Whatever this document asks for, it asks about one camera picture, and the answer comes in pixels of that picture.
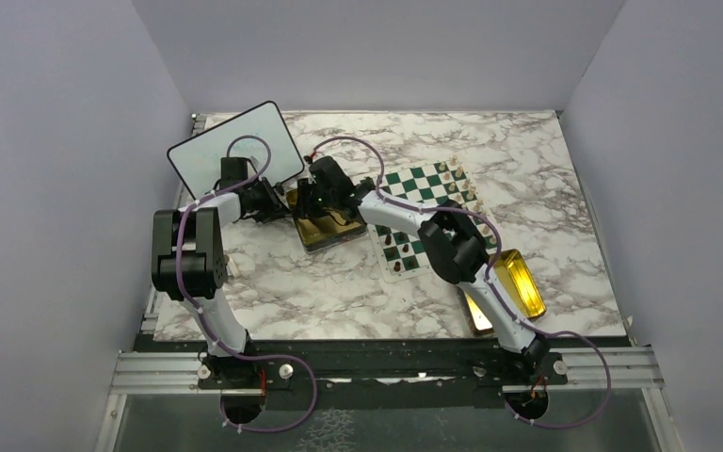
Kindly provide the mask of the small whiteboard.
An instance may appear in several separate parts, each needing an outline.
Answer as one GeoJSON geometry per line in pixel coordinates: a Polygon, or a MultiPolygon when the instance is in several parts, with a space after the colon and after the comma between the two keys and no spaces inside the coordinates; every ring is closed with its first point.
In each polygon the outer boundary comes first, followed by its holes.
{"type": "Polygon", "coordinates": [[[285,184],[305,170],[305,162],[278,105],[266,101],[207,127],[167,151],[167,158],[189,194],[199,198],[220,176],[220,159],[248,158],[256,170],[265,165],[266,148],[272,160],[263,177],[285,184]]]}

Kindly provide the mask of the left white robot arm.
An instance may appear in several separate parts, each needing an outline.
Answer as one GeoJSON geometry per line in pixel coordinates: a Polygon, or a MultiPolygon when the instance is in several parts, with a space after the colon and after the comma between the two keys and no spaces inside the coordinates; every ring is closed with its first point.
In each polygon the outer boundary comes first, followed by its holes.
{"type": "Polygon", "coordinates": [[[242,184],[235,191],[181,209],[153,214],[151,278],[154,288],[180,301],[196,319],[208,353],[226,357],[222,373],[243,387],[257,378],[258,362],[249,355],[249,333],[239,323],[223,292],[233,273],[224,254],[222,228],[241,219],[268,223],[288,216],[273,186],[252,175],[246,157],[220,159],[216,189],[242,184]]]}

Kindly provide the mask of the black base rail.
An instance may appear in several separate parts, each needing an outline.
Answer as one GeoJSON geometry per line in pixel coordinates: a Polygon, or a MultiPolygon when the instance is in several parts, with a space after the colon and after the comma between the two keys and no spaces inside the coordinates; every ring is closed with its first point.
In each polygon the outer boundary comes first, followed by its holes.
{"type": "Polygon", "coordinates": [[[564,385],[562,357],[525,363],[494,339],[256,340],[248,360],[200,356],[202,390],[270,410],[498,408],[564,385]]]}

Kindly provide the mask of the white chess pieces group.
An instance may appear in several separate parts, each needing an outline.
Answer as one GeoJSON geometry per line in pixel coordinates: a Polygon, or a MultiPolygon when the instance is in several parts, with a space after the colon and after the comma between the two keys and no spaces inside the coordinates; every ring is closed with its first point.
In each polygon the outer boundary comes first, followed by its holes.
{"type": "Polygon", "coordinates": [[[440,184],[433,187],[435,201],[443,203],[448,199],[462,208],[486,216],[487,204],[480,197],[479,189],[472,176],[464,169],[459,157],[453,156],[434,165],[440,184]]]}

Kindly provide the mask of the green white chess board mat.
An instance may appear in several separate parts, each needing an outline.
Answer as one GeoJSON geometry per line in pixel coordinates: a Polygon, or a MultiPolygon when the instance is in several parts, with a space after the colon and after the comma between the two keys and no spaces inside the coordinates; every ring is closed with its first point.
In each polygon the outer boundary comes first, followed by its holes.
{"type": "Polygon", "coordinates": [[[485,216],[450,199],[435,201],[433,187],[440,184],[435,164],[385,170],[377,177],[375,189],[361,201],[361,218],[368,225],[374,254],[389,283],[426,274],[451,284],[472,283],[502,252],[500,235],[485,216]],[[398,233],[406,234],[408,240],[398,243],[398,233]],[[384,244],[387,234],[393,237],[390,246],[384,244]],[[403,254],[400,249],[406,243],[410,250],[403,254]],[[399,258],[388,261],[387,248],[397,248],[399,258]],[[411,258],[418,267],[408,270],[411,258]],[[396,262],[402,264],[399,273],[394,272],[396,262]]]}

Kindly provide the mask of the empty gold tin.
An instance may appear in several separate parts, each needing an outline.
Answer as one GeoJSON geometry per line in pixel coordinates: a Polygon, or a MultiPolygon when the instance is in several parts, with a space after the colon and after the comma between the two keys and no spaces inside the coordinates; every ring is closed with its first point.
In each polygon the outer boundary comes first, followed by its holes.
{"type": "MultiPolygon", "coordinates": [[[[546,305],[519,250],[504,250],[494,264],[494,271],[524,316],[535,320],[545,315],[546,305]]],[[[472,335],[475,337],[493,335],[493,326],[473,299],[459,288],[457,295],[472,335]]]]}

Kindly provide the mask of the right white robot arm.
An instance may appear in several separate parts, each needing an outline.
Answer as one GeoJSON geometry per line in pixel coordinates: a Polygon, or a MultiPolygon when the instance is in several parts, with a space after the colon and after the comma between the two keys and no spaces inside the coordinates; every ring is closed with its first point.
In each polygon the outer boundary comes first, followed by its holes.
{"type": "Polygon", "coordinates": [[[439,162],[354,182],[329,156],[307,162],[309,175],[297,182],[296,217],[337,214],[377,235],[388,230],[416,240],[417,265],[459,288],[489,320],[506,352],[507,374],[527,383],[542,372],[548,340],[499,281],[500,235],[471,210],[476,196],[465,186],[469,179],[460,165],[439,162]]]}

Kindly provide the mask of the tin with dark pieces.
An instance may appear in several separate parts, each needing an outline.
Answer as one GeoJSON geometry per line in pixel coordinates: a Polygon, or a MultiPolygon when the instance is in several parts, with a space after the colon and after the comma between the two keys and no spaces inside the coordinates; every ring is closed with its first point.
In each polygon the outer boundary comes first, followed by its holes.
{"type": "Polygon", "coordinates": [[[292,213],[293,224],[301,245],[306,253],[312,254],[359,238],[367,234],[364,223],[354,221],[348,225],[341,225],[341,217],[330,211],[327,217],[322,218],[296,218],[297,189],[286,193],[286,202],[292,213]]]}

